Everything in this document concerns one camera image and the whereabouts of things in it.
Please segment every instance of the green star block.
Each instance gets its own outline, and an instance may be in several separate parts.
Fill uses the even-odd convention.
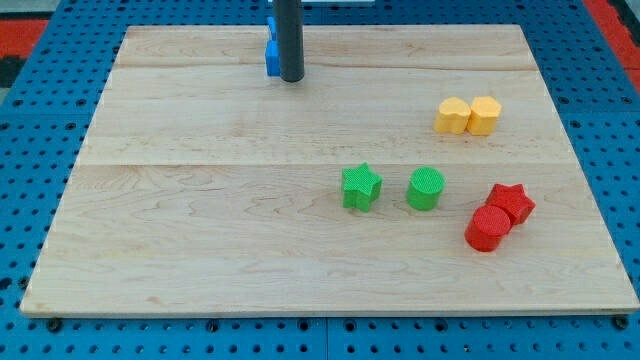
[[[382,177],[372,172],[367,163],[356,168],[342,169],[342,206],[368,212],[371,203],[380,196],[381,187]]]
[[[440,171],[430,167],[418,168],[409,181],[407,202],[416,210],[431,210],[438,205],[444,184]]]

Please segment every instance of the blue pegboard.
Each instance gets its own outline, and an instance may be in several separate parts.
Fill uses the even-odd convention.
[[[264,0],[63,0],[0,108],[0,358],[638,358],[624,317],[30,320],[18,308],[128,25],[265,24]],[[636,289],[640,100],[577,0],[305,6],[306,24],[520,24]]]

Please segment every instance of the yellow block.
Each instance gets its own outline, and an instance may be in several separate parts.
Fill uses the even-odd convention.
[[[433,129],[439,133],[462,134],[467,127],[471,110],[467,103],[457,97],[445,99],[438,107],[438,116]]]
[[[467,123],[467,130],[471,135],[489,135],[493,132],[500,116],[502,105],[491,96],[473,99],[471,103],[471,117]]]

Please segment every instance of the black pole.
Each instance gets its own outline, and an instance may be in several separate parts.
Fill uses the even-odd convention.
[[[280,53],[280,77],[296,82],[304,77],[301,0],[273,0],[276,37]]]

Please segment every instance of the toy block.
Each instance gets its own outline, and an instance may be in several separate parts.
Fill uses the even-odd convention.
[[[485,204],[497,206],[504,210],[509,215],[512,226],[527,221],[527,218],[536,207],[536,203],[525,194],[522,184],[514,186],[493,185]]]
[[[267,17],[267,26],[269,26],[269,34],[271,34],[271,40],[278,40],[276,36],[276,19],[273,16]]]
[[[433,129],[438,133],[462,134],[470,115],[471,109],[464,100],[457,97],[445,99],[438,107]]]
[[[267,41],[267,48],[264,52],[265,63],[267,64],[268,76],[280,76],[280,55],[278,53],[278,42]]]
[[[509,231],[509,215],[497,206],[483,205],[473,213],[464,237],[472,248],[490,252],[498,248]]]
[[[369,169],[367,163],[356,168],[342,169],[342,206],[368,212],[371,203],[380,196],[382,177]]]
[[[418,168],[411,174],[409,180],[407,202],[416,210],[431,210],[438,205],[444,185],[444,176],[437,169]]]
[[[471,116],[467,130],[471,135],[489,135],[493,132],[500,116],[502,105],[491,96],[474,98],[471,102]]]

